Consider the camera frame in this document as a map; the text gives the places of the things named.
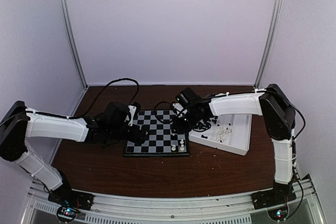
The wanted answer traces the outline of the black white chessboard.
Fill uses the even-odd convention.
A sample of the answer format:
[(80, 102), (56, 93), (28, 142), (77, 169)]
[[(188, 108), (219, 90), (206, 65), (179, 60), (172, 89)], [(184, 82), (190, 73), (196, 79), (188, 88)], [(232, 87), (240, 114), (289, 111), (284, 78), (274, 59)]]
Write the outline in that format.
[[(136, 125), (149, 125), (149, 140), (141, 146), (135, 146), (133, 142), (125, 144), (124, 157), (178, 157), (190, 156), (190, 148), (185, 134), (174, 135), (171, 133), (171, 124), (163, 124), (162, 121), (169, 121), (174, 117), (172, 110), (142, 110), (134, 118)], [(184, 151), (180, 151), (180, 140), (184, 140)]]

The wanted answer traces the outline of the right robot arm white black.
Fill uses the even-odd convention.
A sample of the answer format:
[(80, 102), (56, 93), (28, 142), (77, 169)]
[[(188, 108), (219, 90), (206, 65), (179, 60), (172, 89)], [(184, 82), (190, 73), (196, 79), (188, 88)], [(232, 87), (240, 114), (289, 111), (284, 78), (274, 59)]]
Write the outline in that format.
[(174, 133), (186, 134), (194, 143), (242, 156), (249, 150), (252, 116), (262, 117), (274, 148), (275, 175), (269, 199), (279, 204), (289, 196), (296, 163), (296, 109), (278, 85), (204, 98), (186, 88), (176, 100)]

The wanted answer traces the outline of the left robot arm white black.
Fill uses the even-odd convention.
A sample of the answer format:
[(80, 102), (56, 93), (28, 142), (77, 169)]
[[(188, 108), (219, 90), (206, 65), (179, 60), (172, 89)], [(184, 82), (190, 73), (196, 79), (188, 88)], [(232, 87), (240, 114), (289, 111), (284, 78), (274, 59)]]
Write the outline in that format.
[(64, 116), (37, 111), (16, 101), (1, 120), (1, 158), (18, 164), (40, 180), (52, 197), (71, 205), (78, 197), (65, 175), (46, 164), (26, 139), (46, 137), (103, 146), (110, 140), (142, 144), (149, 138), (150, 128), (134, 123), (139, 109), (138, 103), (110, 102), (104, 112), (93, 117)]

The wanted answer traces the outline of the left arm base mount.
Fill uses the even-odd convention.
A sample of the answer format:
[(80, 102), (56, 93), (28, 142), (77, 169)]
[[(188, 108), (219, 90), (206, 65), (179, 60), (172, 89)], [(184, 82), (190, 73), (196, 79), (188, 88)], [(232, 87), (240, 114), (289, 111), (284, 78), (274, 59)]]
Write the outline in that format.
[(94, 195), (73, 190), (64, 173), (60, 172), (60, 175), (62, 178), (62, 185), (55, 190), (51, 190), (48, 194), (48, 200), (64, 207), (90, 210)]

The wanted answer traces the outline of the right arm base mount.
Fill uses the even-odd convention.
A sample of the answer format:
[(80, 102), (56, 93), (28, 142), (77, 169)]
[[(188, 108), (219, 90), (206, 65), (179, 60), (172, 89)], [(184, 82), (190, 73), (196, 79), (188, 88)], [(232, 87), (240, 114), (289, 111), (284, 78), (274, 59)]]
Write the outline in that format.
[(273, 188), (251, 194), (254, 209), (269, 208), (297, 199), (292, 182), (280, 184), (274, 181)]

